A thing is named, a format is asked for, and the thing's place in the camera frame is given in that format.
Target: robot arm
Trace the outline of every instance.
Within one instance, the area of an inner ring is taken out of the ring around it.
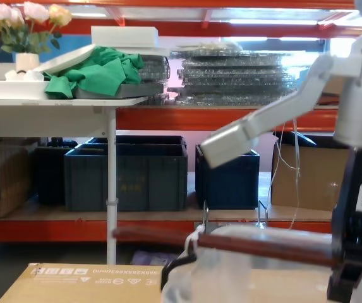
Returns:
[[[298,91],[219,129],[206,139],[201,148],[210,166],[217,167],[246,153],[262,133],[311,111],[331,76],[356,78],[361,70],[361,59],[320,56]]]

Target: clear plastic bag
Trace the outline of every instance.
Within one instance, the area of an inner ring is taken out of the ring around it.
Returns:
[[[331,237],[282,229],[231,225],[213,232],[229,237],[331,245]],[[331,270],[325,267],[261,258],[215,249],[199,249],[198,261],[169,275],[162,303],[325,303]],[[362,281],[352,303],[362,303]]]

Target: plastic bin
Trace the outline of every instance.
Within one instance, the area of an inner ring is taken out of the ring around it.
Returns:
[[[64,155],[76,145],[75,141],[53,138],[47,147],[35,149],[35,180],[40,203],[64,204]]]
[[[107,144],[107,138],[92,138],[87,144]],[[116,144],[182,144],[186,147],[186,142],[182,136],[116,136]]]
[[[211,210],[253,210],[258,206],[260,156],[251,150],[220,167],[211,169],[196,146],[196,197],[201,208],[206,200]]]
[[[188,157],[184,145],[118,144],[118,211],[179,211],[186,208]],[[107,145],[84,144],[64,156],[66,207],[104,211]]]

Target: floor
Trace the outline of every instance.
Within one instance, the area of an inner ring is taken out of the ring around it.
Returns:
[[[118,264],[130,264],[135,251],[165,251],[178,253],[168,247],[118,246]],[[29,263],[105,264],[105,244],[0,244],[0,298]]]

